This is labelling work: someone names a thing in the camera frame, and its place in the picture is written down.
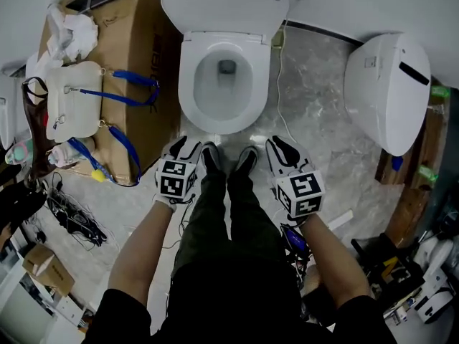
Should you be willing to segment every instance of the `tile floor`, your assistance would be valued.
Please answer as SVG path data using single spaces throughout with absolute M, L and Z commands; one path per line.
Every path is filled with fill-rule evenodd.
M 321 34 L 287 28 L 284 71 L 280 78 L 282 102 L 280 110 L 295 139 L 304 145 L 319 168 L 327 194 L 321 217 L 325 222 L 352 209 L 354 219 L 335 233 L 346 245 L 354 237 L 371 237 L 384 231 L 401 194 L 401 186 L 381 186 L 374 180 L 380 147 L 351 123 L 344 109 L 343 81 L 346 60 L 354 47 Z M 275 79 L 279 70 L 279 51 L 273 50 L 270 66 L 268 103 L 260 118 L 248 129 L 232 135 L 202 132 L 182 118 L 181 133 L 201 140 L 213 140 L 229 159 L 236 160 L 247 144 L 255 144 L 262 157 L 252 174 L 261 206 L 273 217 L 280 208 L 269 190 L 268 160 L 263 151 L 267 137 L 286 136 L 277 112 Z M 90 208 L 95 218 L 109 228 L 107 244 L 86 251 L 62 228 L 51 213 L 43 208 L 37 214 L 47 235 L 47 244 L 56 252 L 75 277 L 74 292 L 91 301 L 101 279 L 112 266 L 119 247 L 147 213 L 155 194 L 153 172 L 149 171 L 135 188 L 121 188 L 110 183 L 62 173 L 63 191 Z M 175 214 L 164 246 L 179 239 L 178 225 L 184 207 Z M 285 219 L 285 212 L 275 215 L 274 222 Z M 159 328 L 164 319 L 169 279 L 178 244 L 164 249 L 151 289 L 148 308 Z

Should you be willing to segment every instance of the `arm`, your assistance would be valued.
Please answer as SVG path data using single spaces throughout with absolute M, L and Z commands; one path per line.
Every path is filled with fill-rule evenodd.
M 172 210 L 166 204 L 153 204 L 121 249 L 110 273 L 109 289 L 125 292 L 146 306 L 171 217 Z
M 300 230 L 337 307 L 352 298 L 370 295 L 368 281 L 361 267 L 317 214 L 310 216 Z

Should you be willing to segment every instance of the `hand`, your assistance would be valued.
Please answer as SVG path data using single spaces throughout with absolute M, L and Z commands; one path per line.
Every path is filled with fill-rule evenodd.
M 271 190 L 298 226 L 305 216 L 321 210 L 325 194 L 321 173 L 314 170 L 308 151 L 287 138 L 267 139 L 266 152 L 273 175 Z
M 176 204 L 187 204 L 186 195 L 196 181 L 196 167 L 201 155 L 200 141 L 181 136 L 167 144 L 155 171 L 157 194 L 155 201 L 166 204 L 172 211 Z
M 11 222 L 8 223 L 1 231 L 0 239 L 5 242 L 9 237 L 11 237 Z

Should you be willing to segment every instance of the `black shirt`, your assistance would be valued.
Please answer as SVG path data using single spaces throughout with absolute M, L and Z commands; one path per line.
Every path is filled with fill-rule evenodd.
M 176 338 L 395 343 L 370 297 L 341 306 L 333 333 L 302 322 L 300 309 L 293 272 L 285 265 L 264 260 L 192 263 L 176 273 L 167 318 L 153 336 L 146 308 L 124 292 L 107 290 L 84 343 L 174 343 Z

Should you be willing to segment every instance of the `cardboard box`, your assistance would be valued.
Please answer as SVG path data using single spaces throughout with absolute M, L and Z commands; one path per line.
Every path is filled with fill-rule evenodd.
M 64 7 L 70 1 L 62 0 Z M 64 9 L 67 14 L 75 11 Z M 97 47 L 87 61 L 97 62 L 107 70 L 130 70 L 159 81 L 160 92 L 154 106 L 129 107 L 103 98 L 100 117 L 115 125 L 137 150 L 144 173 L 161 155 L 162 148 L 174 139 L 180 128 L 178 95 L 182 35 L 164 13 L 161 0 L 114 0 L 90 14 L 99 26 Z M 39 56 L 47 49 L 50 38 L 45 24 Z M 150 89 L 128 84 L 125 80 L 105 75 L 103 91 L 145 102 Z M 101 128 L 95 134 L 95 158 L 123 184 L 133 183 L 135 164 L 127 150 L 109 132 Z M 72 171 L 90 175 L 88 161 L 80 162 Z
M 24 258 L 23 268 L 38 282 L 67 296 L 75 283 L 55 253 L 42 244 L 36 245 Z

